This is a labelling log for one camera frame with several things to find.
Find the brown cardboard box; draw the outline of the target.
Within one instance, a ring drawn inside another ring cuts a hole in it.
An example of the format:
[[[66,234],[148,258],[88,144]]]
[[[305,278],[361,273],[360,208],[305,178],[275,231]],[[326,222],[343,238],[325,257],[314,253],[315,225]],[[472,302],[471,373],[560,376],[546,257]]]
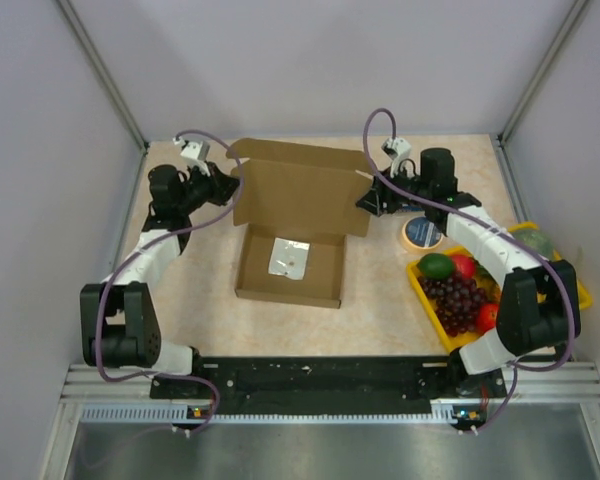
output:
[[[363,152],[242,138],[231,146],[242,161],[232,175],[244,188],[233,223],[246,228],[237,297],[337,309],[347,240],[364,237],[370,215],[355,203],[371,187]],[[268,273],[275,238],[310,244],[304,279]]]

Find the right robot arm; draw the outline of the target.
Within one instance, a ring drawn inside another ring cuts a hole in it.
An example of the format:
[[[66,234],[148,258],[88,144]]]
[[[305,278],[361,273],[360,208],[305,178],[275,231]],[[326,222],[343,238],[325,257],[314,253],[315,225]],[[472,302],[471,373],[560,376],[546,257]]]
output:
[[[370,168],[374,180],[358,201],[360,208],[381,216],[393,212],[402,200],[420,206],[426,218],[467,250],[501,289],[495,327],[449,355],[449,388],[470,395],[482,385],[483,374],[545,347],[564,346],[555,364],[561,367],[581,329],[574,267],[566,260],[550,261],[516,240],[477,198],[459,190],[448,149],[424,150],[420,170],[410,178],[394,177],[375,164]]]

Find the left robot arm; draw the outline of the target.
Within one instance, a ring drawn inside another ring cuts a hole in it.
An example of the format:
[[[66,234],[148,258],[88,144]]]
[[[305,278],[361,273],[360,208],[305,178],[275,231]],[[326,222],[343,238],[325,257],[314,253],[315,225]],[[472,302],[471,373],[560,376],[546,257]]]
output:
[[[192,397],[206,387],[207,374],[195,365],[195,348],[162,338],[151,291],[193,231],[235,208],[244,180],[208,162],[185,172],[159,165],[148,181],[151,202],[136,246],[112,274],[80,292],[83,359],[100,373],[138,367],[144,375],[172,375],[174,387]]]

